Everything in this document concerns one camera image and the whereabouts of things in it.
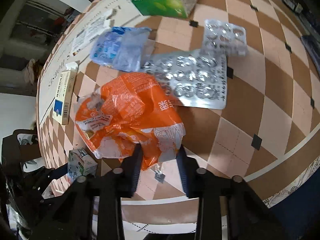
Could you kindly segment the orange plastic snack bag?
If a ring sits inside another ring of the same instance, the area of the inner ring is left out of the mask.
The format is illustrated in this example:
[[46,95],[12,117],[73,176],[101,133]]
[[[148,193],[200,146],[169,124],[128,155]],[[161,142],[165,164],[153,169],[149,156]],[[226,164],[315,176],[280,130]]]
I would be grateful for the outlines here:
[[96,158],[124,159],[136,145],[142,169],[176,158],[184,124],[156,79],[126,73],[78,102],[74,123]]

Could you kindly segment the large silver blister pack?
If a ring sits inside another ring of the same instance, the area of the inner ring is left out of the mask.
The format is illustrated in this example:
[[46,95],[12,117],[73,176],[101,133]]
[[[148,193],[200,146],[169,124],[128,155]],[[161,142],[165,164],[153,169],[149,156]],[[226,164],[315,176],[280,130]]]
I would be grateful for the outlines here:
[[153,54],[141,66],[177,106],[222,110],[227,102],[227,58],[200,50]]

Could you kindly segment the blue clear plastic wrapper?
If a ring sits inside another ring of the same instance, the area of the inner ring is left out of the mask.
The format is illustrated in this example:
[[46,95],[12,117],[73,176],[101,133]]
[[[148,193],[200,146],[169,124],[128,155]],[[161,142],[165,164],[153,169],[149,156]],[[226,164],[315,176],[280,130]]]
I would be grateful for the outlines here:
[[151,32],[148,27],[113,27],[93,43],[90,59],[115,70],[137,72],[154,50],[155,42],[149,39]]

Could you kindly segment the white medicine sachet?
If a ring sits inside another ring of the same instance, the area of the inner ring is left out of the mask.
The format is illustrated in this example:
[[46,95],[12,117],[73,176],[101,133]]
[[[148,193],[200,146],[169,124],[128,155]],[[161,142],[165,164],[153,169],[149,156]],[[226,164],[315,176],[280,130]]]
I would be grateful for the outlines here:
[[102,33],[109,31],[114,24],[112,17],[116,14],[116,9],[110,9],[98,18],[89,23],[73,39],[71,55],[75,56],[79,51],[92,43]]

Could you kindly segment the small white green carton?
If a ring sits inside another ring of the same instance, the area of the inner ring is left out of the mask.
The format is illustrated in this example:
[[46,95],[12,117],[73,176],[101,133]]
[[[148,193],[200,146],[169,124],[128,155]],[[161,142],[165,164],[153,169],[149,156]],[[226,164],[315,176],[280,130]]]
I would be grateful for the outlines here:
[[98,163],[84,148],[79,148],[69,151],[67,166],[67,181],[72,184],[80,176],[95,176]]

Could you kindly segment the beige blue small medicine box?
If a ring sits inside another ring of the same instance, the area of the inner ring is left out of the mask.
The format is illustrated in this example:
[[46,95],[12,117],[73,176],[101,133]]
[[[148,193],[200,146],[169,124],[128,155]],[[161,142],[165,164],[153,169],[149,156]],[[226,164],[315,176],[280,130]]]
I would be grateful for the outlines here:
[[53,119],[61,125],[68,124],[72,93],[77,72],[78,63],[70,62],[66,64],[66,70],[60,73],[53,104]]

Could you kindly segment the round checkered printed rug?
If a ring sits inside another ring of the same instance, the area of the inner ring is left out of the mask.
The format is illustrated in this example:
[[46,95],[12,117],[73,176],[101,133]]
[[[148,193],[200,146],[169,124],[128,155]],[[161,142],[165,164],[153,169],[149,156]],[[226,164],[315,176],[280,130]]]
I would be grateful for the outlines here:
[[122,200],[133,230],[195,230],[199,200],[184,193],[179,147],[205,171],[244,179],[268,207],[319,169],[319,74],[294,13],[280,0],[196,1],[180,19],[163,16],[174,0],[151,15],[95,0],[39,79],[47,168],[79,149],[102,176],[142,146],[136,192]]

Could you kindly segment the small silver blister pack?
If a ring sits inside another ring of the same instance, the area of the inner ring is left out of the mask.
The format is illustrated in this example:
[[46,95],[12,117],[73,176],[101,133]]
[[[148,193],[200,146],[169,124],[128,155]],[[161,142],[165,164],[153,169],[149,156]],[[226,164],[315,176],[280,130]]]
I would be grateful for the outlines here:
[[201,50],[207,55],[245,56],[247,54],[246,29],[229,22],[206,19]]

